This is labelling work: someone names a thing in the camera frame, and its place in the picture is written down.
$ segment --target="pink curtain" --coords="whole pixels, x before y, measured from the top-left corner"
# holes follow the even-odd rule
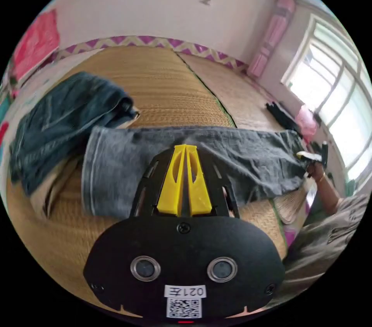
[[[248,66],[248,76],[258,79],[262,75],[274,48],[282,39],[295,9],[295,0],[277,0],[276,8],[265,33],[263,43]]]

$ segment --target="camera lens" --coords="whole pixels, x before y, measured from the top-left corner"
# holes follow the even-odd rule
[[[207,268],[208,277],[217,283],[228,282],[235,277],[237,271],[236,262],[229,257],[218,257]]]
[[[139,256],[132,261],[131,272],[139,281],[150,282],[160,275],[160,265],[152,257]]]

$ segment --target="printed number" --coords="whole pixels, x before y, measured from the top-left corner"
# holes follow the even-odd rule
[[[168,286],[164,288],[164,297],[192,299],[207,297],[205,286]]]

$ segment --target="window frame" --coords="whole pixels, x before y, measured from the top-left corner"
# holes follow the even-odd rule
[[[337,35],[337,37],[339,39],[341,39],[342,42],[345,43],[352,50],[352,52],[358,58],[357,71],[355,69],[353,69],[351,67],[351,65],[340,54],[338,54],[333,48],[331,48],[329,45],[327,45],[326,42],[323,42],[323,41],[321,41],[321,40],[319,40],[318,38],[315,37],[314,32],[315,32],[316,24],[320,24],[320,25],[324,26],[326,29],[329,29],[332,33],[334,33],[335,35]],[[287,72],[284,74],[281,82],[282,82],[282,84],[285,85],[285,87],[289,91],[291,91],[290,88],[288,87],[288,85],[289,85],[289,83],[290,83],[290,81],[291,81],[291,79],[293,77],[293,74],[294,74],[295,70],[297,69],[297,67],[299,66],[299,64],[304,61],[304,59],[305,59],[305,57],[307,55],[309,46],[311,45],[312,42],[315,42],[315,43],[316,42],[320,42],[322,45],[324,45],[325,47],[327,47],[328,50],[330,50],[332,53],[334,53],[336,56],[338,56],[338,58],[341,60],[340,70],[339,70],[338,75],[336,76],[335,82],[331,86],[331,90],[329,91],[328,95],[324,98],[324,100],[320,103],[320,105],[315,109],[314,113],[316,115],[319,115],[320,110],[322,109],[322,107],[327,102],[327,100],[329,99],[329,97],[333,93],[334,89],[336,88],[336,86],[340,82],[340,79],[341,79],[341,76],[342,76],[342,73],[343,73],[344,69],[347,69],[350,72],[350,74],[353,76],[353,78],[354,78],[353,84],[352,84],[352,86],[351,86],[351,88],[350,88],[350,90],[348,92],[348,95],[347,95],[345,101],[340,106],[340,109],[337,111],[337,113],[334,115],[334,117],[330,120],[330,122],[328,124],[325,124],[322,121],[322,128],[325,131],[326,136],[328,137],[328,140],[330,141],[330,143],[334,147],[335,152],[336,152],[336,155],[337,155],[337,158],[339,159],[339,161],[341,163],[341,166],[342,166],[342,169],[343,169],[343,174],[344,174],[344,177],[345,177],[345,181],[349,181],[349,177],[348,177],[349,170],[357,163],[357,161],[359,160],[359,158],[368,149],[369,145],[372,142],[372,130],[371,130],[370,136],[369,136],[369,138],[368,138],[368,140],[367,140],[364,148],[354,158],[354,160],[349,165],[346,166],[345,163],[344,163],[344,161],[343,161],[343,158],[341,156],[341,153],[339,151],[339,148],[337,147],[337,144],[336,144],[336,142],[335,142],[332,134],[329,131],[329,128],[334,124],[334,122],[337,120],[337,118],[340,116],[340,114],[342,113],[342,111],[345,109],[345,107],[349,103],[350,98],[352,96],[352,93],[353,93],[353,91],[355,89],[355,86],[357,84],[359,85],[359,87],[361,88],[362,92],[366,96],[367,101],[368,101],[371,109],[372,109],[372,97],[371,97],[368,89],[364,85],[363,80],[360,78],[360,74],[361,74],[361,70],[362,70],[362,57],[361,57],[360,53],[358,52],[356,46],[352,42],[351,38],[349,36],[346,36],[346,35],[347,34],[345,34],[345,32],[340,31],[338,28],[336,28],[332,24],[328,23],[327,21],[325,21],[321,17],[319,17],[317,15],[314,15],[314,14],[311,14],[310,21],[309,21],[308,27],[307,27],[306,32],[305,32],[305,36],[304,36],[304,38],[303,38],[303,40],[302,40],[302,42],[301,42],[301,44],[299,46],[299,49],[298,49],[298,51],[297,51],[297,53],[296,53],[293,61],[291,62],[290,66],[288,67]],[[326,54],[328,57],[330,57],[327,52],[324,52],[322,50],[321,47],[317,46],[316,44],[315,44],[315,46],[319,50],[321,50],[324,54]],[[299,99],[296,96],[295,93],[291,92],[291,94],[294,95],[301,103],[303,103],[303,101],[301,99]],[[367,170],[369,169],[371,163],[372,163],[372,160],[369,162],[369,164],[367,165],[367,167],[361,172],[361,174],[359,175],[359,177],[357,179],[355,179],[355,182],[356,182],[356,185],[357,186],[363,185],[364,182],[365,182],[365,179],[366,179],[366,175],[370,175],[369,173],[367,173],[368,172]]]

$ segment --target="window pane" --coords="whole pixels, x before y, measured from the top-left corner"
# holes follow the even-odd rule
[[[359,85],[329,131],[348,166],[365,147],[372,132],[372,109]]]
[[[326,43],[334,49],[341,57],[343,57],[349,65],[355,70],[358,70],[358,57],[353,50],[336,34],[327,29],[323,25],[316,24],[314,36]]]
[[[354,77],[351,73],[344,69],[341,75],[340,81],[333,90],[331,96],[322,106],[322,109],[319,112],[320,118],[327,125],[341,109],[341,106],[344,104],[351,87],[354,82]]]
[[[312,59],[310,61],[310,68],[314,69],[319,75],[323,76],[329,84],[334,84],[336,77],[332,73],[330,73],[330,71],[327,70],[324,65],[322,65],[315,59]]]
[[[305,63],[300,63],[288,85],[290,90],[314,111],[331,90],[320,75]]]
[[[358,162],[350,168],[348,172],[348,177],[350,180],[355,180],[359,175],[365,170],[372,158],[372,143],[369,148],[361,155]]]
[[[363,62],[362,62],[362,70],[360,72],[360,79],[362,80],[364,86],[366,86],[367,91],[369,92],[370,96],[372,97],[371,79],[368,75],[367,68],[365,67]]]
[[[317,41],[312,41],[310,51],[314,59],[322,63],[335,77],[337,77],[342,63],[337,55]]]

